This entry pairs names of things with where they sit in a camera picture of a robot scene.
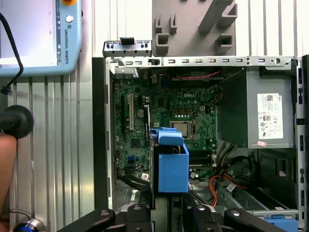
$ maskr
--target gray plastic holder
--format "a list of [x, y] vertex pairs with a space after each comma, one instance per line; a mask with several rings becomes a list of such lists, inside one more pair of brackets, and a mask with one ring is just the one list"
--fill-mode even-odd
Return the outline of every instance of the gray plastic holder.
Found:
[[153, 0], [154, 56], [234, 56], [234, 0]]

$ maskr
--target orange wire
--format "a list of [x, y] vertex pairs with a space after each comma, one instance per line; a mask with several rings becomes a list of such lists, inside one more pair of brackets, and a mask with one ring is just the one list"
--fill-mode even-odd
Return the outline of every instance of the orange wire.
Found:
[[[217, 201], [218, 201], [218, 194], [215, 191], [214, 184], [212, 182], [214, 181], [214, 179], [216, 179], [218, 177], [221, 177], [221, 176], [220, 175], [215, 175], [215, 176], [213, 176], [212, 178], [209, 179], [209, 184], [208, 184], [209, 185], [209, 190], [210, 190], [211, 195], [213, 197], [213, 201], [212, 201], [212, 204], [211, 204], [212, 207], [215, 207], [216, 204], [217, 204]], [[227, 174], [224, 174], [223, 178], [229, 180], [230, 182], [234, 183], [236, 186], [238, 186], [240, 188], [247, 189], [247, 187], [241, 186], [241, 185], [235, 183], [234, 180], [230, 176], [228, 176]]]

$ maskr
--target blue connector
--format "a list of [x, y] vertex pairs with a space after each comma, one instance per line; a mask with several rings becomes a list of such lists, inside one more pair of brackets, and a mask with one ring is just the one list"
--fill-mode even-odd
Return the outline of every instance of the blue connector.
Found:
[[135, 156], [128, 156], [127, 157], [127, 161], [134, 161], [135, 160]]

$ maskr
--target dell logo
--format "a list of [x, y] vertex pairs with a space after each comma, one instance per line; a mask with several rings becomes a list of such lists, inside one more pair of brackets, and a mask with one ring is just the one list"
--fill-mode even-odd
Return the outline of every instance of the dell logo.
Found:
[[194, 93], [184, 93], [184, 94], [183, 94], [183, 97], [184, 97], [184, 98], [194, 98], [194, 97], [195, 97], [195, 94], [194, 94]]

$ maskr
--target yellow button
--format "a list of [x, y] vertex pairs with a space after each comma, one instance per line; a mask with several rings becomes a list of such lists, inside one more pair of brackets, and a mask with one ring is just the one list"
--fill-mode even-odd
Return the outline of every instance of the yellow button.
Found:
[[72, 6], [76, 0], [62, 0], [62, 3], [67, 5], [67, 6]]

